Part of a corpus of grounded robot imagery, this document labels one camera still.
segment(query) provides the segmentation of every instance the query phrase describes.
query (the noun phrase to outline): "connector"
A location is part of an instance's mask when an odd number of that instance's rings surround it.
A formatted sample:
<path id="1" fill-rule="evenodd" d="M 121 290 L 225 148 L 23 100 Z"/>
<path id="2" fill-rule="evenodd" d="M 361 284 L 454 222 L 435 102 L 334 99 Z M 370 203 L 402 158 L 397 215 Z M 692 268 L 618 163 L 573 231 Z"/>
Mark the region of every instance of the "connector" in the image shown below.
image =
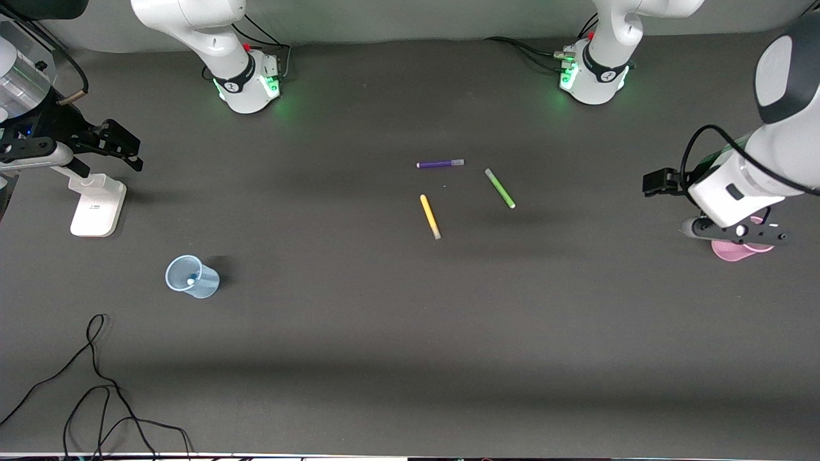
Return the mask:
<path id="1" fill-rule="evenodd" d="M 578 73 L 578 63 L 577 62 L 561 62 L 561 87 L 569 90 L 572 88 L 572 83 L 575 81 L 575 77 Z"/>
<path id="2" fill-rule="evenodd" d="M 571 51 L 556 51 L 553 52 L 553 58 L 560 61 L 575 62 L 575 53 Z"/>

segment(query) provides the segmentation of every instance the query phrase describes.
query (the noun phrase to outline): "dark gray table surface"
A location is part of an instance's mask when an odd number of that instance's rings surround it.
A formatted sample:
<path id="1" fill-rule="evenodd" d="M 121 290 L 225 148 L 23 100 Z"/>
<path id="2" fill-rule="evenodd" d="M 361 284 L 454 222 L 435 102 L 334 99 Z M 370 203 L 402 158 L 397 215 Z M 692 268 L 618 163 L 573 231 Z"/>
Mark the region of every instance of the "dark gray table surface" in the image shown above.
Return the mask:
<path id="1" fill-rule="evenodd" d="M 64 177 L 21 177 L 0 223 L 0 413 L 107 313 L 103 371 L 198 451 L 817 459 L 820 203 L 783 203 L 792 245 L 732 264 L 680 234 L 686 200 L 640 192 L 699 126 L 759 126 L 771 37 L 647 38 L 602 107 L 501 43 L 306 46 L 251 116 L 192 52 L 88 53 L 78 106 L 137 134 L 145 170 L 83 156 L 129 188 L 102 240 L 69 233 Z M 693 159 L 721 146 L 705 136 Z M 449 158 L 467 165 L 415 168 Z M 210 299 L 166 288 L 185 253 L 221 273 Z M 0 451 L 61 450 L 96 382 L 85 357 Z M 77 416 L 83 450 L 101 405 Z M 145 451 L 127 432 L 111 447 Z"/>

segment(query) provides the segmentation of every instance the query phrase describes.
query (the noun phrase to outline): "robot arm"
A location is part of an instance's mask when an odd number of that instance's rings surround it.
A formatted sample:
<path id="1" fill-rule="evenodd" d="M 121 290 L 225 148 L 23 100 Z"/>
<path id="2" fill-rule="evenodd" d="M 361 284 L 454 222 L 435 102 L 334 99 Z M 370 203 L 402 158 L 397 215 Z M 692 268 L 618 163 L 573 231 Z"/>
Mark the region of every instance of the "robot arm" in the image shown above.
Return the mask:
<path id="1" fill-rule="evenodd" d="M 726 151 L 689 188 L 692 199 L 722 227 L 820 187 L 820 14 L 804 16 L 768 46 L 758 61 L 754 93 L 764 125 L 749 137 L 745 151 L 797 188 L 735 149 Z"/>
<path id="2" fill-rule="evenodd" d="M 693 171 L 664 168 L 644 176 L 647 196 L 688 194 L 703 210 L 705 218 L 684 224 L 690 237 L 736 241 L 721 233 L 750 227 L 749 217 L 786 197 L 820 195 L 820 12 L 801 17 L 769 44 L 758 61 L 754 95 L 764 125 L 751 135 L 707 156 Z M 705 126 L 690 146 L 708 128 L 727 137 L 719 127 Z M 690 185 L 681 190 L 682 176 Z M 785 243 L 785 232 L 773 240 L 764 235 L 765 227 L 757 230 L 761 238 L 738 236 L 750 243 Z"/>
<path id="3" fill-rule="evenodd" d="M 684 18 L 704 0 L 593 0 L 598 28 L 592 40 L 581 39 L 564 48 L 582 59 L 564 76 L 561 88 L 585 104 L 603 104 L 623 86 L 627 63 L 644 37 L 638 15 Z"/>
<path id="4" fill-rule="evenodd" d="M 279 97 L 276 57 L 246 51 L 228 27 L 243 18 L 245 0 L 131 0 L 131 8 L 148 28 L 194 50 L 234 111 L 258 112 Z"/>

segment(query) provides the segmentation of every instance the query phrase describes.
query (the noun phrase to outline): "green marker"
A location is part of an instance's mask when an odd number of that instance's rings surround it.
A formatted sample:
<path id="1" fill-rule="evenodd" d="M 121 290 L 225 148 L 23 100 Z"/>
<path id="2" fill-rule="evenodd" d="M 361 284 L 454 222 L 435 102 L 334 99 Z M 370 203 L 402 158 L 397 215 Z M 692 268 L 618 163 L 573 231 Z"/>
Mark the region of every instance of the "green marker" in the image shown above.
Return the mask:
<path id="1" fill-rule="evenodd" d="M 498 190 L 499 194 L 501 194 L 501 198 L 504 199 L 504 202 L 507 202 L 507 205 L 510 208 L 515 208 L 515 202 L 513 202 L 513 198 L 510 197 L 510 194 L 507 194 L 506 190 L 504 190 L 504 186 L 502 186 L 499 182 L 499 178 L 496 178 L 489 168 L 484 170 L 484 174 L 487 175 L 488 178 L 490 178 L 490 181 L 492 181 L 493 185 L 495 186 L 495 190 Z"/>

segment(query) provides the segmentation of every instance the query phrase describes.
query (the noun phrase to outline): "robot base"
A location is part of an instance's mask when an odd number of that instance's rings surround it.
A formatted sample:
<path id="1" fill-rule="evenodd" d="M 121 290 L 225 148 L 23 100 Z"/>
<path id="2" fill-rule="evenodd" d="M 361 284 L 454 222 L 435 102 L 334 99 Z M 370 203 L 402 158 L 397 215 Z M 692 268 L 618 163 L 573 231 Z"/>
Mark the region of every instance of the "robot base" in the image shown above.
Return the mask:
<path id="1" fill-rule="evenodd" d="M 91 175 L 90 182 L 71 178 L 68 187 L 80 193 L 80 203 L 71 221 L 71 234 L 78 237 L 108 237 L 120 219 L 126 187 L 102 174 Z"/>
<path id="2" fill-rule="evenodd" d="M 563 51 L 574 52 L 576 56 L 580 57 L 589 42 L 588 39 L 579 40 L 564 47 Z M 614 75 L 615 72 L 612 72 L 612 81 L 601 83 L 595 74 L 587 69 L 584 62 L 579 59 L 572 64 L 570 69 L 561 74 L 559 88 L 571 94 L 573 98 L 581 103 L 597 106 L 608 102 L 619 89 L 623 88 L 624 79 L 628 72 L 629 66 L 621 75 Z"/>
<path id="3" fill-rule="evenodd" d="M 219 90 L 219 97 L 228 104 L 231 110 L 240 114 L 259 112 L 280 94 L 276 57 L 268 56 L 258 50 L 251 50 L 248 55 L 256 63 L 256 74 L 245 84 L 241 92 L 223 91 L 214 81 L 216 89 Z"/>

